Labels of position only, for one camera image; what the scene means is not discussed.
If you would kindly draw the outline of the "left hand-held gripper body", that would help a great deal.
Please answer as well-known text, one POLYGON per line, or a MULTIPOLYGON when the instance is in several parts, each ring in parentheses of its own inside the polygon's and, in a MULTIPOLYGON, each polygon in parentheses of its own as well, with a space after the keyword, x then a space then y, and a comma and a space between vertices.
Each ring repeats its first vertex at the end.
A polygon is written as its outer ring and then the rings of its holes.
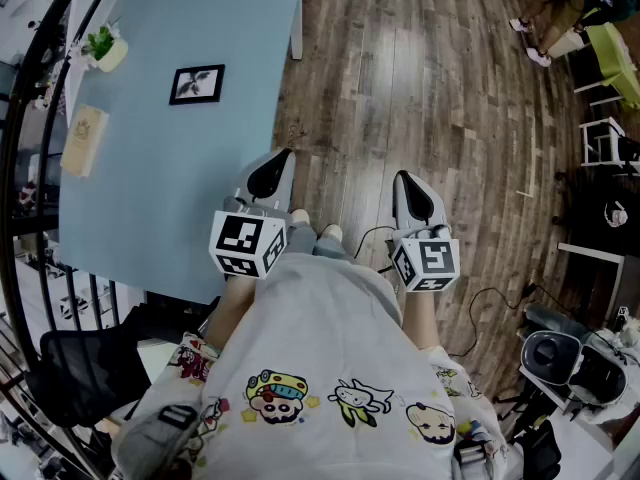
POLYGON ((227 276, 265 279, 287 246, 289 199, 225 199, 215 212, 209 254, 227 276))

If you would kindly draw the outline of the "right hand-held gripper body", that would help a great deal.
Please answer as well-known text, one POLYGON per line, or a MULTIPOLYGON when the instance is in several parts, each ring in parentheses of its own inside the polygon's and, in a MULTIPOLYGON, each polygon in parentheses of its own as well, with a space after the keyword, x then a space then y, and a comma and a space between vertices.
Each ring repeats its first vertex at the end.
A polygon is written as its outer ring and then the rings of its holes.
POLYGON ((396 230, 387 247, 407 292, 441 292, 460 275, 459 241, 447 224, 396 230))

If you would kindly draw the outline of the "black framed photo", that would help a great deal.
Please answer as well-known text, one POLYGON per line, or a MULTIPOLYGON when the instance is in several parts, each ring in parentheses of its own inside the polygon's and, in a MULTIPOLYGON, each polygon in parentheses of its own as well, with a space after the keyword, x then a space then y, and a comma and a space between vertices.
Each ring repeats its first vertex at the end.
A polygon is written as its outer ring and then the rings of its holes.
POLYGON ((220 100, 224 64, 178 69, 174 74, 169 104, 216 103, 220 100))

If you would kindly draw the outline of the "person's right forearm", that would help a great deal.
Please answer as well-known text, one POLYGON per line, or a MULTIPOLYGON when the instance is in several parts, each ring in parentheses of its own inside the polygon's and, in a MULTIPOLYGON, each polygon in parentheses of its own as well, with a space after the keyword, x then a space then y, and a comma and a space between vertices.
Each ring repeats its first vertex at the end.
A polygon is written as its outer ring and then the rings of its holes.
POLYGON ((440 345, 434 295, 431 292, 406 293, 402 329, 419 350, 440 345))

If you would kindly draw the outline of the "person's left forearm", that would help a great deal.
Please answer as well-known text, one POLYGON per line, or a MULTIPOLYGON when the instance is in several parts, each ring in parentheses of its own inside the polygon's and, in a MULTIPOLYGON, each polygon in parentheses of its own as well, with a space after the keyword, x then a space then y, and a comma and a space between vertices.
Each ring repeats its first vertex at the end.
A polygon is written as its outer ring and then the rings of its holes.
POLYGON ((210 315, 204 340, 220 357, 255 300, 257 280, 230 277, 219 303, 210 315))

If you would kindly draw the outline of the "person's grey trousers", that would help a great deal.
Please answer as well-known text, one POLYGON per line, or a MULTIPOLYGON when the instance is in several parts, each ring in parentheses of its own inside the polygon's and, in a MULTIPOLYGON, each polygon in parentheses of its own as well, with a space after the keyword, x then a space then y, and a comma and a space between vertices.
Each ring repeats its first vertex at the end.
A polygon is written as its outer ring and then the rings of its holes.
POLYGON ((353 256, 346 252, 342 242, 339 243, 332 239, 322 239, 321 234, 317 235, 310 224, 292 225, 288 230, 288 244, 284 252, 308 254, 354 262, 353 256))

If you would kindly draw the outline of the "person's white cartoon-print shirt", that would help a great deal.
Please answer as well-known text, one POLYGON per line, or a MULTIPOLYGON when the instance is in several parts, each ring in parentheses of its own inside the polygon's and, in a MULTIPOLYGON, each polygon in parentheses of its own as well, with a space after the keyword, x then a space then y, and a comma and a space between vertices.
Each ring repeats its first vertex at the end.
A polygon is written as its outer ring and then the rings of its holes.
POLYGON ((111 453, 123 480, 503 480, 492 404, 390 283, 287 253, 220 357, 185 334, 111 453))

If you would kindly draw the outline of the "white round case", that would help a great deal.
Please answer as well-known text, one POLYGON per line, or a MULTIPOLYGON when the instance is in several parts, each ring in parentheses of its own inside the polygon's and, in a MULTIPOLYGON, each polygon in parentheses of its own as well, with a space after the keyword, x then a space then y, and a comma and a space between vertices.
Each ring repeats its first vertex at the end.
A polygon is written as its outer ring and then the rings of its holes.
POLYGON ((579 339, 550 330, 529 335, 522 347, 521 365, 540 381, 561 386, 568 383, 582 349, 579 339))

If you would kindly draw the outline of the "dark side table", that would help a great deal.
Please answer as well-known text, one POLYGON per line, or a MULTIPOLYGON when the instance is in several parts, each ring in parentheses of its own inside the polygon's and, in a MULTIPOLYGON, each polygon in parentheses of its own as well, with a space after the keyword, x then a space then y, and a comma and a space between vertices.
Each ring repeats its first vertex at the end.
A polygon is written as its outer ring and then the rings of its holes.
POLYGON ((640 319, 640 177, 592 167, 554 178, 563 207, 552 223, 567 231, 558 250, 568 255, 564 286, 577 318, 613 328, 626 309, 640 319))

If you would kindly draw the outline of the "potted plant in cream pot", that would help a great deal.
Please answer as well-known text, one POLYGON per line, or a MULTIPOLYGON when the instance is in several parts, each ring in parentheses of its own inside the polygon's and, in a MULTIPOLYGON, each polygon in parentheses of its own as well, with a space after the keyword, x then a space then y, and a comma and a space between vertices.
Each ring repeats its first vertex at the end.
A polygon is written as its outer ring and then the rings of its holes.
POLYGON ((116 22, 105 22, 86 38, 74 41, 68 49, 69 63, 82 71, 99 69, 112 72, 128 53, 116 22))

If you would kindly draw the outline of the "black office chair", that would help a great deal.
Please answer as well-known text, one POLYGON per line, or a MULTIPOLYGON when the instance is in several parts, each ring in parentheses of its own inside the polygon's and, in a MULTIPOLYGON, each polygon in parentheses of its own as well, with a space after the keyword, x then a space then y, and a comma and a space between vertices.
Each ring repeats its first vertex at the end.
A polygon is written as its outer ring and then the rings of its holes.
POLYGON ((219 300, 194 313, 141 303, 118 326, 42 335, 41 360, 25 374, 36 406, 57 426, 91 427, 139 400, 151 386, 138 343, 158 339, 178 345, 199 333, 219 300))

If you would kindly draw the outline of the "black round case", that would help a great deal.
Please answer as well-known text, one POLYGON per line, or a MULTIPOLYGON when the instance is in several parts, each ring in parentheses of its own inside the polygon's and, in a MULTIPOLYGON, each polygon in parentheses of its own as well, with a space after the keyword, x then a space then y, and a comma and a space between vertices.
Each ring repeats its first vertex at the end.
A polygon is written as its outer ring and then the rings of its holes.
POLYGON ((628 381, 624 370, 617 363, 597 349, 583 345, 567 385, 582 402, 606 406, 621 398, 628 381))

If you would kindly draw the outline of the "black metal railing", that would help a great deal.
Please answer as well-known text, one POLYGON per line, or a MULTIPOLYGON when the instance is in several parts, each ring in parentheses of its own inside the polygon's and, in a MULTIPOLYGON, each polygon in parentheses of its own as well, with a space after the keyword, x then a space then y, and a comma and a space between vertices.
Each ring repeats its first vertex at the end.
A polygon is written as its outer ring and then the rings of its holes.
POLYGON ((53 94, 40 140, 35 179, 35 203, 31 212, 25 216, 18 216, 14 212, 18 197, 15 172, 26 108, 31 101, 35 84, 44 72, 41 60, 49 47, 58 42, 58 27, 62 18, 68 15, 71 3, 72 0, 53 0, 50 4, 19 64, 12 89, 6 96, 8 109, 0 139, 0 289, 3 291, 6 313, 0 315, 0 353, 14 368, 8 370, 0 361, 0 401, 9 402, 33 432, 45 441, 49 448, 72 464, 80 474, 92 480, 107 480, 107 474, 103 473, 95 463, 97 458, 104 455, 103 450, 88 455, 86 452, 90 448, 89 445, 82 442, 71 428, 63 431, 69 441, 67 445, 63 445, 50 435, 13 395, 14 390, 25 387, 27 370, 40 361, 40 356, 32 342, 19 288, 13 246, 13 240, 16 237, 33 235, 36 238, 36 258, 44 312, 49 326, 51 328, 56 326, 46 276, 44 235, 58 228, 59 214, 46 210, 45 197, 51 188, 46 181, 47 164, 53 157, 49 151, 51 133, 69 71, 67 41, 61 42, 58 50, 53 54, 54 58, 60 60, 61 66, 53 85, 53 94))

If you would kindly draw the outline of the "white side table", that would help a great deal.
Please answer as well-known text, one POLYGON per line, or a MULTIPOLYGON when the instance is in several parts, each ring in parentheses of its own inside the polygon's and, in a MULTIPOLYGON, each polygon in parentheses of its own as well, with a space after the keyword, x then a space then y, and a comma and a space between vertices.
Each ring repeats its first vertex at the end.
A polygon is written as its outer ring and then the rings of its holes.
POLYGON ((582 407, 559 386, 519 372, 549 400, 549 420, 561 452, 558 480, 622 480, 640 468, 640 405, 623 417, 619 408, 596 413, 582 407))

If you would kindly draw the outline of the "green chair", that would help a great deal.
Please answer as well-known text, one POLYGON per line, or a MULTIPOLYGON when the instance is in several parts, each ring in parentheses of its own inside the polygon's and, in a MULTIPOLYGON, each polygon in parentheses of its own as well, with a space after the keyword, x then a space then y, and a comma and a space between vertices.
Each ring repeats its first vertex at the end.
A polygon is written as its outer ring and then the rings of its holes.
POLYGON ((627 45, 611 23, 597 25, 585 29, 589 45, 594 50, 601 79, 574 89, 581 93, 596 87, 613 87, 618 100, 624 105, 640 110, 640 80, 638 69, 631 60, 627 45))

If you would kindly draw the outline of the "white wooden stool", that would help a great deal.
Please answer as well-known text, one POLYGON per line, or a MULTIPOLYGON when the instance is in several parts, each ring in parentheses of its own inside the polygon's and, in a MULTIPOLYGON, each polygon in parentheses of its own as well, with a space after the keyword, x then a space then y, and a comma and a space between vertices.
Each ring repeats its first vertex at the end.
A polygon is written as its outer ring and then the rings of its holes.
POLYGON ((626 135, 611 117, 583 123, 583 167, 615 167, 632 176, 640 176, 640 142, 626 135))

